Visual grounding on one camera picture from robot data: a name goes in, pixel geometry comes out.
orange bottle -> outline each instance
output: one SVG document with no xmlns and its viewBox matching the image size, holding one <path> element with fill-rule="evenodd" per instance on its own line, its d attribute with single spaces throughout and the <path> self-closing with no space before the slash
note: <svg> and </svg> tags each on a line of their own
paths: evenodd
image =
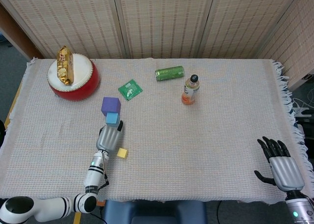
<svg viewBox="0 0 314 224">
<path fill-rule="evenodd" d="M 193 74 L 191 78 L 187 79 L 184 85 L 184 92 L 181 100 L 185 105 L 191 105 L 195 102 L 195 95 L 200 88 L 198 76 Z"/>
</svg>

gold foil package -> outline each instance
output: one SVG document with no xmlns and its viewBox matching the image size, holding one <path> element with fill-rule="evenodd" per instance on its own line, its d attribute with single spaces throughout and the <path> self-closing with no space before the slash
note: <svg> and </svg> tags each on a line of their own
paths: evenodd
<svg viewBox="0 0 314 224">
<path fill-rule="evenodd" d="M 74 81 L 73 54 L 66 46 L 57 54 L 57 76 L 65 85 L 70 85 Z"/>
</svg>

blue chair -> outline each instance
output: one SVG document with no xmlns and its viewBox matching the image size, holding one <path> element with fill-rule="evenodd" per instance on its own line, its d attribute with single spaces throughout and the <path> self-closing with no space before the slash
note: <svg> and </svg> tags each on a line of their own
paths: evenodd
<svg viewBox="0 0 314 224">
<path fill-rule="evenodd" d="M 108 224 L 207 224 L 206 204 L 195 200 L 107 200 L 103 218 Z"/>
</svg>

white drum head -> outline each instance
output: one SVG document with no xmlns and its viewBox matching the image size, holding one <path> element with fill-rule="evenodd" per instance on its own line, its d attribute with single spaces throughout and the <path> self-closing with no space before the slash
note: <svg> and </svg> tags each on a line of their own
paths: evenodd
<svg viewBox="0 0 314 224">
<path fill-rule="evenodd" d="M 71 85 L 65 85 L 57 77 L 57 60 L 55 60 L 48 70 L 48 83 L 58 91 L 73 91 L 81 88 L 91 78 L 93 73 L 92 62 L 89 58 L 73 54 L 74 81 Z"/>
</svg>

green can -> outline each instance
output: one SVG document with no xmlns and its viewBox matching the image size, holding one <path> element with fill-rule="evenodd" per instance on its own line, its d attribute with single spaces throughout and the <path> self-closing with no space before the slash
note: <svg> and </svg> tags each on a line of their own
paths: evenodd
<svg viewBox="0 0 314 224">
<path fill-rule="evenodd" d="M 172 68 L 158 69 L 155 71 L 155 75 L 157 81 L 181 78 L 184 77 L 184 68 L 182 66 L 176 66 Z"/>
</svg>

